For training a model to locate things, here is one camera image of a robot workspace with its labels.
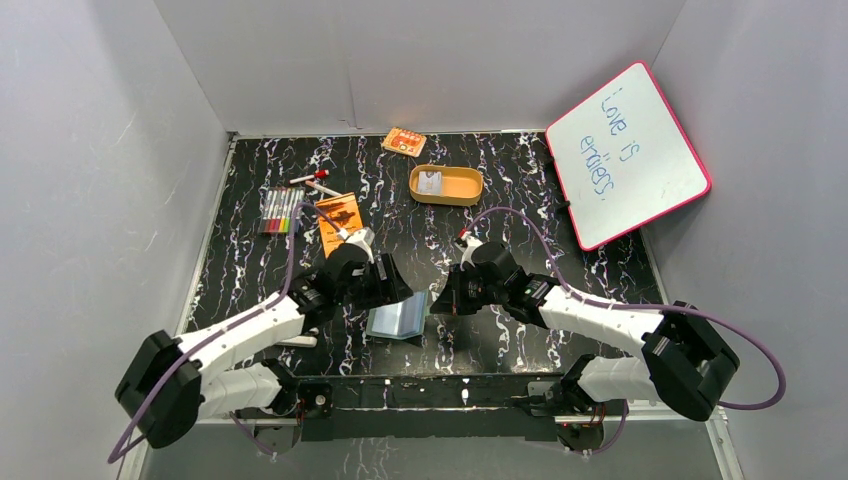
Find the mint green card holder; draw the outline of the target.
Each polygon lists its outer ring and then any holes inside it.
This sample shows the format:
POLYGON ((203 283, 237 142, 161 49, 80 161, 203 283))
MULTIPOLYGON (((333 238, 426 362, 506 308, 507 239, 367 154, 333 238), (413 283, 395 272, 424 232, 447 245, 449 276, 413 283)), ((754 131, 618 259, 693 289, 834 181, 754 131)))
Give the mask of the mint green card holder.
POLYGON ((428 293, 415 292, 411 297, 369 311, 366 334, 371 337, 407 340, 423 334, 427 314, 428 293))

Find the silver VIP card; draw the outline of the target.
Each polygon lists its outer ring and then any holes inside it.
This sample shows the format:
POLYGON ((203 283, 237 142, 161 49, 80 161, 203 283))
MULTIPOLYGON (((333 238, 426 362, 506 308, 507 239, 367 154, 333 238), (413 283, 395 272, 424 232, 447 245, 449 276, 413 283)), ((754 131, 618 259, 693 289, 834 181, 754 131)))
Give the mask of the silver VIP card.
POLYGON ((440 170, 422 170, 418 175, 416 192, 421 195, 439 196, 443 190, 443 174, 440 170))

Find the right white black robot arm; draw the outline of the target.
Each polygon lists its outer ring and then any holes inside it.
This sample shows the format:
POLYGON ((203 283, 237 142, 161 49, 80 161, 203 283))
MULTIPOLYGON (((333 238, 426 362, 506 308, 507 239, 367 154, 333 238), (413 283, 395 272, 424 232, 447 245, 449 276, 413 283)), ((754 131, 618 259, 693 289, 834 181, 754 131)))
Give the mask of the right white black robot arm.
POLYGON ((501 244, 470 246, 451 266, 433 314, 467 316, 497 305, 513 319, 593 338, 624 352, 587 354, 551 391, 577 414, 611 400, 662 402, 677 414, 707 420, 739 367, 738 356, 704 319, 665 306, 646 312, 572 290, 524 270, 501 244))

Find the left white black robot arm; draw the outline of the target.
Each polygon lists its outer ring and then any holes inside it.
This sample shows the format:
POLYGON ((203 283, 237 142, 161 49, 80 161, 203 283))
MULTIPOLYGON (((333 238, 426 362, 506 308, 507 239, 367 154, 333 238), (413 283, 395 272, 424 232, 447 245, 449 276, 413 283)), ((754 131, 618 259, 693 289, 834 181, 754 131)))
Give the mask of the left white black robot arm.
POLYGON ((341 306, 366 311, 412 294, 391 254, 369 255, 344 244, 245 312, 176 337, 163 330, 147 336, 115 391, 131 418, 116 452, 134 448, 128 439, 133 433, 152 448, 164 448, 200 419, 245 408, 290 414, 299 391, 285 380, 285 368, 270 361, 248 368, 237 363, 305 335, 332 320, 341 306))

